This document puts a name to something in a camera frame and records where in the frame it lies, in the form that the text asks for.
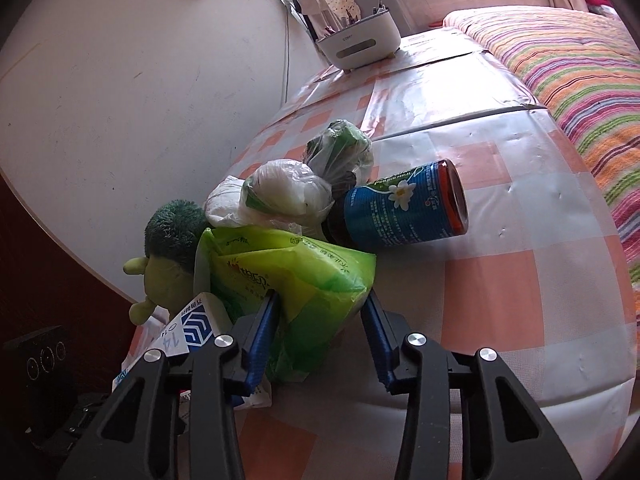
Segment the white desk organizer box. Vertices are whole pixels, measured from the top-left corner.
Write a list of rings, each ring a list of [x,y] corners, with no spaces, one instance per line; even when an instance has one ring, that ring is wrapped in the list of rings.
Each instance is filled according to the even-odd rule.
[[[317,47],[331,64],[350,72],[394,55],[400,42],[400,32],[392,14],[383,8],[325,36],[317,42]]]

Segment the green wrapper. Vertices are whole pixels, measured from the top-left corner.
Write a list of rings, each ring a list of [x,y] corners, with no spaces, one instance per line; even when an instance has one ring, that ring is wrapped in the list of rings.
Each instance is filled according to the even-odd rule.
[[[331,185],[338,200],[368,182],[374,164],[372,143],[348,120],[335,119],[307,142],[303,163]]]

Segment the white blue paper box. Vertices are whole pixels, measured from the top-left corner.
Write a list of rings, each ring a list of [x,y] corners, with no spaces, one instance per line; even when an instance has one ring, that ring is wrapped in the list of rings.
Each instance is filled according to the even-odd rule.
[[[166,324],[160,324],[156,316],[151,316],[138,327],[112,387],[119,386],[145,352],[160,350],[172,358],[188,356],[206,344],[235,342],[239,347],[240,368],[234,380],[240,384],[241,394],[233,398],[233,407],[237,410],[269,408],[271,386],[264,371],[274,332],[274,310],[276,304],[268,299],[257,312],[232,323],[224,304],[210,292],[201,292]]]

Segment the green plastic snack bag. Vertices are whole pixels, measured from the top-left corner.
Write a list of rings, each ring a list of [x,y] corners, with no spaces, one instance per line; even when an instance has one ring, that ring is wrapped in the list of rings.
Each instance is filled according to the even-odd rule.
[[[270,350],[270,382],[302,382],[372,288],[376,255],[260,226],[208,228],[194,284],[222,301],[231,321],[256,312],[266,293],[282,300]]]

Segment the green plush turtle toy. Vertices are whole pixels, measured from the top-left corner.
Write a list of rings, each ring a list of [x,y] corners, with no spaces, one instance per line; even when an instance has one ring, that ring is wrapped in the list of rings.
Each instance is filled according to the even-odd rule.
[[[122,266],[127,275],[143,276],[144,300],[129,309],[134,325],[156,307],[174,318],[192,300],[196,250],[208,227],[203,208],[190,200],[171,200],[154,212],[144,229],[144,256]]]

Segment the white green plastic bag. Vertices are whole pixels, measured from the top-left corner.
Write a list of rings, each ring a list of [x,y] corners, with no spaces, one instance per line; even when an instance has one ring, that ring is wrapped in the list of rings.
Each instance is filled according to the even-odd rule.
[[[265,162],[243,182],[241,205],[300,226],[316,226],[333,206],[332,186],[293,159]]]

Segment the checkered plastic tablecloth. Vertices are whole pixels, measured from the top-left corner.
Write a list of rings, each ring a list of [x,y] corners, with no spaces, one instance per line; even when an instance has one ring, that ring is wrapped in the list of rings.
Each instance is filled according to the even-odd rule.
[[[623,441],[636,380],[634,294],[608,206],[547,110],[452,28],[406,38],[391,60],[314,77],[230,168],[246,177],[344,118],[382,178],[450,159],[469,229],[378,255],[384,308],[444,348],[495,349],[586,479]]]

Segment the white knotted plastic bag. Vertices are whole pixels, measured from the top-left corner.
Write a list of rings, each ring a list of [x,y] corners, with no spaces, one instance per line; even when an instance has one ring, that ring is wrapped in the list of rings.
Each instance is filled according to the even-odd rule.
[[[207,196],[204,214],[214,228],[239,228],[257,226],[258,218],[242,203],[242,179],[228,176]]]

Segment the striped bed cover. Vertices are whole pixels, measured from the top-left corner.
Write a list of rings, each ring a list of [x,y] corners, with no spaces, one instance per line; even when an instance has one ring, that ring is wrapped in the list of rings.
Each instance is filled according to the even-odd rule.
[[[639,321],[639,49],[620,21],[542,6],[449,13],[525,84],[596,181],[615,224]]]

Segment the blue cylindrical can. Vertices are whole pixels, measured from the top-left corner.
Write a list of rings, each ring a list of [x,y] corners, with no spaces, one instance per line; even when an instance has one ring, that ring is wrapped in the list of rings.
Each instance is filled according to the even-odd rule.
[[[357,185],[321,225],[332,244],[378,252],[463,235],[469,229],[462,183],[449,159]]]

